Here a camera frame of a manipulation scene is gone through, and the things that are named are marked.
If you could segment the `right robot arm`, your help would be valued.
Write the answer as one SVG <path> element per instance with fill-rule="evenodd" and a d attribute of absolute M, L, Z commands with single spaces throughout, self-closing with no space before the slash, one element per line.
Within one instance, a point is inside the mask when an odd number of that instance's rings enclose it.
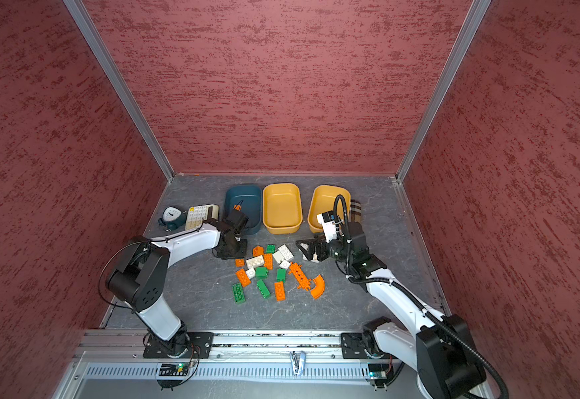
<path fill-rule="evenodd" d="M 392 355 L 416 373 L 426 398 L 473 398 L 474 389 L 492 378 L 501 398 L 509 388 L 494 366 L 476 348 L 467 322 L 446 315 L 413 294 L 371 252 L 358 222 L 329 222 L 323 234 L 299 240 L 307 259 L 332 259 L 347 281 L 378 299 L 395 317 L 375 319 L 364 327 L 367 353 Z"/>

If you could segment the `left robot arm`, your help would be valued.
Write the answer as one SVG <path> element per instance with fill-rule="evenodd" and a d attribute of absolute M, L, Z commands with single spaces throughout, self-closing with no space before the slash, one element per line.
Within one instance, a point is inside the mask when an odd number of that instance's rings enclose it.
<path fill-rule="evenodd" d="M 248 216 L 233 209 L 223 220 L 208 217 L 183 232 L 149 239 L 138 236 L 114 256 L 118 262 L 105 287 L 147 327 L 148 333 L 173 357 L 189 345 L 187 328 L 168 305 L 164 289 L 169 269 L 206 250 L 234 259 L 246 248 L 240 239 Z"/>

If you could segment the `green 2x4 lego brick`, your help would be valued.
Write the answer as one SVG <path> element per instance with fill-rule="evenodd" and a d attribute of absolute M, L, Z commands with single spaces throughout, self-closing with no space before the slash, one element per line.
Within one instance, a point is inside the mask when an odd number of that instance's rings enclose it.
<path fill-rule="evenodd" d="M 236 304 L 244 304 L 246 302 L 246 296 L 242 284 L 236 283 L 233 285 L 233 298 Z"/>

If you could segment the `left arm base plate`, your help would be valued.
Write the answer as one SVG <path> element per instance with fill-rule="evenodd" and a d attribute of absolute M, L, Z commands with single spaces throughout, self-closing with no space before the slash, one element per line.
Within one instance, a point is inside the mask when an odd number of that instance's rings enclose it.
<path fill-rule="evenodd" d="M 162 340 L 151 332 L 143 338 L 143 358 L 147 359 L 207 359 L 215 334 L 212 332 L 177 333 L 169 341 Z"/>

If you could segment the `orange small lego brick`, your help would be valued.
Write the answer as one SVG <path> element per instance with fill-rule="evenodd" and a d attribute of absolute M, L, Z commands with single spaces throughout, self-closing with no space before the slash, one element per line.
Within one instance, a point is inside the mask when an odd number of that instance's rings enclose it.
<path fill-rule="evenodd" d="M 258 257 L 264 255 L 264 248 L 261 246 L 256 246 L 253 248 L 253 257 Z"/>

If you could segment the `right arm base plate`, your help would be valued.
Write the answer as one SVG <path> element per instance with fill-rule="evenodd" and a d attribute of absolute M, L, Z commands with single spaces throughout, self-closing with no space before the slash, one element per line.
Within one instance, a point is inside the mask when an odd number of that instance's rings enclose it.
<path fill-rule="evenodd" d="M 342 332 L 340 344 L 344 359 L 384 359 L 386 354 L 382 352 L 369 333 Z"/>

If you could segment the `cream lego brick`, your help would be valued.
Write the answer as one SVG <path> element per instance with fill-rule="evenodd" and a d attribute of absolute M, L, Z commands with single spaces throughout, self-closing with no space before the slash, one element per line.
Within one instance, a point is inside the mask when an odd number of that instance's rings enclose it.
<path fill-rule="evenodd" d="M 246 266 L 249 269 L 256 269 L 258 267 L 264 267 L 265 266 L 265 260 L 264 257 L 262 255 L 247 259 L 245 261 Z"/>

